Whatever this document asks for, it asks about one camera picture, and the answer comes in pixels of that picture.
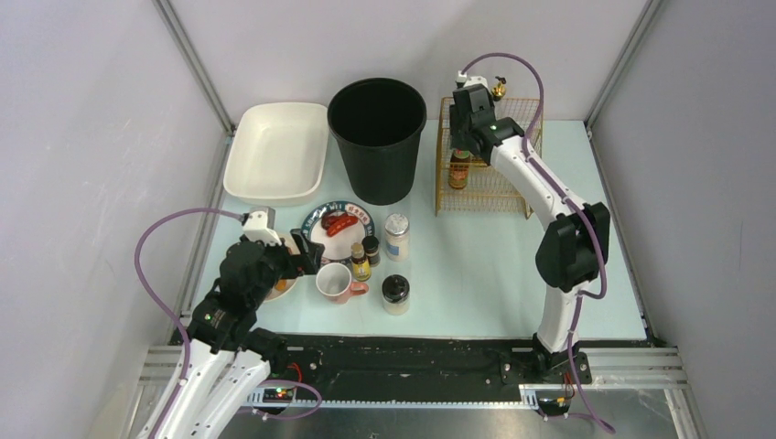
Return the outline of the black lid spice jar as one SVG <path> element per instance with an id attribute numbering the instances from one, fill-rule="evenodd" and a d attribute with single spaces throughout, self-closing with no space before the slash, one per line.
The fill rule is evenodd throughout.
<path id="1" fill-rule="evenodd" d="M 401 274 L 388 275 L 381 287 L 383 309 L 393 315 L 403 315 L 409 309 L 409 281 Z"/>

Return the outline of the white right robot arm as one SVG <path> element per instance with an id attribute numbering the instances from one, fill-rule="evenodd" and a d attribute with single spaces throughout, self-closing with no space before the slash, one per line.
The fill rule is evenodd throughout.
<path id="1" fill-rule="evenodd" d="M 539 219 L 544 236 L 534 256 L 546 284 L 540 326 L 533 336 L 535 367 L 555 368 L 575 355 L 577 326 L 588 287 L 605 287 L 610 212 L 574 193 L 536 153 L 513 119 L 497 118 L 487 87 L 471 83 L 453 92 L 449 129 L 454 149 L 467 151 L 504 176 Z"/>

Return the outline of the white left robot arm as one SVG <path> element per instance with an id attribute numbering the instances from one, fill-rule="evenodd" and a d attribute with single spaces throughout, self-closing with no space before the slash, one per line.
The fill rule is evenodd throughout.
<path id="1" fill-rule="evenodd" d="M 286 340 L 256 325 L 258 308 L 282 280 L 313 275 L 324 245 L 299 229 L 294 245 L 270 231 L 244 233 L 225 254 L 205 298 L 183 330 L 183 350 L 142 438 L 204 438 L 223 430 L 248 394 L 288 365 Z"/>

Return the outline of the clear glass oil bottle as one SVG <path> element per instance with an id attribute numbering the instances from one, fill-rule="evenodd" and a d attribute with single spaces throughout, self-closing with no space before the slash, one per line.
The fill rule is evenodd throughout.
<path id="1" fill-rule="evenodd" d="M 495 102 L 501 101 L 507 93 L 507 80 L 504 77 L 496 76 L 494 86 L 491 88 L 491 95 Z"/>

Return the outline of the silver lid pepper jar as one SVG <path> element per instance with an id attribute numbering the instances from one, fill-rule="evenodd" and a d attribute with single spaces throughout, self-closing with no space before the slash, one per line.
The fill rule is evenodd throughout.
<path id="1" fill-rule="evenodd" d="M 384 222 L 384 248 L 392 261 L 409 257 L 410 221 L 401 213 L 390 214 Z"/>

